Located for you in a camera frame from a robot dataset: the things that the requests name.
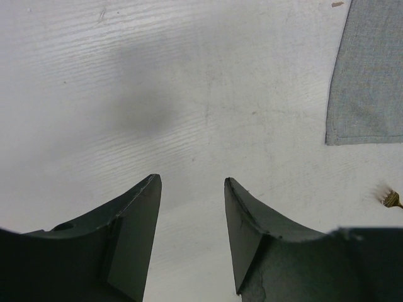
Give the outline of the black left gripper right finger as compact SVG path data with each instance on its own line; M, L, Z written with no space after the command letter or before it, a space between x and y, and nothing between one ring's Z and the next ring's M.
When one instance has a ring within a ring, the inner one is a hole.
M243 301L401 301L402 229L321 233L260 202L229 177L225 214Z

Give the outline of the gold fork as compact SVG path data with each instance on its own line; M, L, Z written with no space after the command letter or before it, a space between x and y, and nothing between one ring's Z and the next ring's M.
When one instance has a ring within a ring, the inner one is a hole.
M381 187L377 199L386 208L402 208L399 193L390 187Z

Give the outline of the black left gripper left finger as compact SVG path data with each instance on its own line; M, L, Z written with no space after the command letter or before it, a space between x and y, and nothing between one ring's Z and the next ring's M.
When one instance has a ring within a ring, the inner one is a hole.
M151 174L49 231L1 230L1 300L142 301L161 191Z

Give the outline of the grey cloth placemat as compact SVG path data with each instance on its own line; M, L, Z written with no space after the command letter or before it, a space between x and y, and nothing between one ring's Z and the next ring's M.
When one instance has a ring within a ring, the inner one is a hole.
M351 1L329 88L326 145L402 142L402 1Z

